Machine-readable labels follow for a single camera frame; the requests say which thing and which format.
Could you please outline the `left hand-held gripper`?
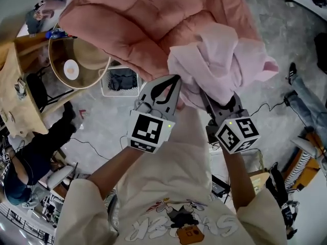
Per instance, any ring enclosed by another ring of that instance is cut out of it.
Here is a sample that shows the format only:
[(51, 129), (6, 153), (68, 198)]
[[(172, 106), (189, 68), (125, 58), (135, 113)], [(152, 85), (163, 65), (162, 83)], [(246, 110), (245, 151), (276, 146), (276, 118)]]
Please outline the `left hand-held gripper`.
[(169, 120), (161, 111), (151, 107), (166, 107), (166, 113), (174, 113), (180, 89), (179, 75), (162, 76), (145, 84), (130, 112), (127, 130), (129, 147), (154, 154), (168, 141), (175, 120)]

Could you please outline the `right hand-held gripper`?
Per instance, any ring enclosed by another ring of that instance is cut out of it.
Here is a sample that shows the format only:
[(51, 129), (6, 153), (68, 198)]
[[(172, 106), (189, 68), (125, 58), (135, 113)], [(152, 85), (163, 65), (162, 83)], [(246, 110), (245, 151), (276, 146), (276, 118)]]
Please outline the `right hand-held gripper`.
[[(205, 93), (200, 92), (204, 108), (211, 119), (216, 118), (213, 100)], [(227, 104), (228, 110), (240, 110), (232, 113), (219, 125), (211, 120), (206, 126), (206, 133), (210, 144), (219, 144), (229, 154), (248, 150), (260, 138), (248, 111), (243, 109), (239, 96), (234, 93)]]

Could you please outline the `light pink garment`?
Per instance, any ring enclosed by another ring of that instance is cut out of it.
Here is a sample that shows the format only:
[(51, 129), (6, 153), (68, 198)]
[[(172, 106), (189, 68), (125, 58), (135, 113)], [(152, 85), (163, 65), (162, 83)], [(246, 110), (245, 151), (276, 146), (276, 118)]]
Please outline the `light pink garment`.
[(279, 72), (263, 42), (240, 38), (233, 28), (218, 23), (202, 29), (195, 42), (171, 47), (168, 69), (181, 77), (182, 101), (199, 109), (204, 108), (200, 90), (225, 106), (239, 88)]

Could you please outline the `pink quilted cushion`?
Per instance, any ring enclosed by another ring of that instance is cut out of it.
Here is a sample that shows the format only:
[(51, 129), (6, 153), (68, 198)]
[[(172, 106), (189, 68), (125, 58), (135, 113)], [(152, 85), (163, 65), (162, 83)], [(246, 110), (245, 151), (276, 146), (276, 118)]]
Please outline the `pink quilted cushion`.
[(131, 68), (144, 80), (168, 74), (170, 47), (217, 22), (260, 40), (245, 0), (72, 0), (59, 26)]

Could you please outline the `person's left forearm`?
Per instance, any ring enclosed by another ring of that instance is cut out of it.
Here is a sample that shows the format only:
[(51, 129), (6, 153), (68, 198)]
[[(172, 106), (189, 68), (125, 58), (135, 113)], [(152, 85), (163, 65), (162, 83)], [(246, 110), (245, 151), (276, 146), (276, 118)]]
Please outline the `person's left forearm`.
[(126, 171), (143, 153), (139, 149), (128, 146), (92, 173), (87, 179), (94, 183), (99, 189), (101, 198), (105, 199)]

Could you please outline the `dark clothes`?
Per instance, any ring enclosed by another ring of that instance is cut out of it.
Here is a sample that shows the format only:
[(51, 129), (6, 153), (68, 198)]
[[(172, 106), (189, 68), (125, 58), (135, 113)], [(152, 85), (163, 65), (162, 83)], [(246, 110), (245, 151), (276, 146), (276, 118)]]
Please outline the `dark clothes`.
[(108, 88), (114, 91), (129, 90), (137, 86), (136, 75), (117, 75), (111, 74)]

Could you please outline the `person's cream trousers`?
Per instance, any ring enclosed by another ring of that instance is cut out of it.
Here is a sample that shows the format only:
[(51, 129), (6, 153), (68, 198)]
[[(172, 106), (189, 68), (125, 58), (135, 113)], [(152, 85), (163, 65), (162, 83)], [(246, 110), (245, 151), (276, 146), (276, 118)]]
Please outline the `person's cream trousers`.
[(195, 108), (184, 107), (178, 114), (176, 125), (165, 145), (174, 175), (207, 188), (211, 185), (209, 149)]

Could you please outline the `white plastic laundry basket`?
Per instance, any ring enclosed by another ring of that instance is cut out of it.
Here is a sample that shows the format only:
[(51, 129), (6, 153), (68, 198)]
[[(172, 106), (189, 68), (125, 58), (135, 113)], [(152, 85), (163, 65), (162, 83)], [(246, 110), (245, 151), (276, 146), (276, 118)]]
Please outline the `white plastic laundry basket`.
[(143, 80), (138, 74), (136, 74), (137, 86), (134, 88), (128, 90), (121, 89), (119, 91), (112, 90), (109, 88), (109, 82), (111, 81), (111, 71), (121, 70), (121, 69), (127, 69), (127, 67), (123, 65), (109, 66), (104, 72), (103, 76), (100, 79), (101, 91), (104, 97), (138, 97), (139, 96), (143, 84)]

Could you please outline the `round glass wooden-rim table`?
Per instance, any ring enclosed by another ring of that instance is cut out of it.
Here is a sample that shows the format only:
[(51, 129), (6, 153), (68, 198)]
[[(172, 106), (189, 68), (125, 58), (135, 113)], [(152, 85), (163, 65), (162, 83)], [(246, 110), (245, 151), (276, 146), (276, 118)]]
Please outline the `round glass wooden-rim table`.
[[(108, 67), (110, 57), (103, 50), (80, 38), (51, 39), (49, 59), (56, 77), (73, 89), (84, 89), (97, 83)], [(73, 59), (79, 66), (79, 75), (69, 80), (64, 74), (64, 63)]]

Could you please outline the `small white plate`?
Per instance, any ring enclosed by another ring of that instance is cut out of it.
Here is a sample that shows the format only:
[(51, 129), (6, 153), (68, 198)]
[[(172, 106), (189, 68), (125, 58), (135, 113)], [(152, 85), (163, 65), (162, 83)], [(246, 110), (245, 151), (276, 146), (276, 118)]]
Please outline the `small white plate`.
[(76, 61), (69, 59), (64, 63), (64, 74), (69, 80), (75, 80), (79, 75), (79, 66)]

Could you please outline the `orange striped seat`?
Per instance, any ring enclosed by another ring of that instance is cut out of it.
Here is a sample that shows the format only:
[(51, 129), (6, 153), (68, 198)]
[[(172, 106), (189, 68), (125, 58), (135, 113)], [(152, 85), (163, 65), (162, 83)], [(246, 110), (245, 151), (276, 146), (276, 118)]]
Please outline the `orange striped seat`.
[(288, 193), (307, 187), (323, 169), (322, 162), (327, 158), (327, 152), (316, 133), (297, 136), (291, 142), (295, 145), (295, 151), (284, 169), (284, 184)]

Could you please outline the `person's cream printed t-shirt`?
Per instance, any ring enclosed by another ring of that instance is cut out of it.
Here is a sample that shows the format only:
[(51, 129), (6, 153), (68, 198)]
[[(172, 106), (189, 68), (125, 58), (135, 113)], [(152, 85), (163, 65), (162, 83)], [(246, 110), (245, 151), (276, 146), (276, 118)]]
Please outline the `person's cream printed t-shirt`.
[(207, 188), (174, 175), (165, 145), (143, 153), (110, 194), (73, 180), (54, 245), (287, 245), (281, 210), (264, 189), (231, 211)]

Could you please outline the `blue plastic water bottle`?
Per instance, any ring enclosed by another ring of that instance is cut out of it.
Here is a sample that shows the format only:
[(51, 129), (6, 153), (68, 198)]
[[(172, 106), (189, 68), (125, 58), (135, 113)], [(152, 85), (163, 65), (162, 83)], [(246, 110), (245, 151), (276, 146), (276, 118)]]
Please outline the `blue plastic water bottle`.
[(59, 39), (59, 38), (65, 38), (68, 34), (61, 28), (52, 29), (50, 31), (47, 31), (45, 34), (46, 39)]

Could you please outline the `black chair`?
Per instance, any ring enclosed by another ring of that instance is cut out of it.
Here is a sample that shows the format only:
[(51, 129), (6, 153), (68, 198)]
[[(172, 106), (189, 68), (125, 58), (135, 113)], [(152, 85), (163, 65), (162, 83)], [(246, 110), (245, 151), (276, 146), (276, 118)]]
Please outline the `black chair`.
[(37, 75), (36, 73), (28, 74), (26, 77), (26, 82), (40, 113), (43, 112), (46, 106), (58, 102), (61, 97), (68, 95), (74, 91), (72, 89), (58, 96), (52, 97), (48, 95), (41, 76)]

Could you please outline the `light wooden desk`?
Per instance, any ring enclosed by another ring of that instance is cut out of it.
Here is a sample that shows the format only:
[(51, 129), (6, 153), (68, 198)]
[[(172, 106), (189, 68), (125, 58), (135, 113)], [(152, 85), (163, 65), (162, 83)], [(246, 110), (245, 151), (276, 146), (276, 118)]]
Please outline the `light wooden desk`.
[[(27, 85), (15, 44), (6, 43), (1, 53), (5, 61), (0, 69), (0, 117), (6, 128), (12, 137), (26, 137), (30, 132), (46, 134), (48, 129)], [(27, 95), (22, 100), (14, 88), (18, 78), (26, 83)]]

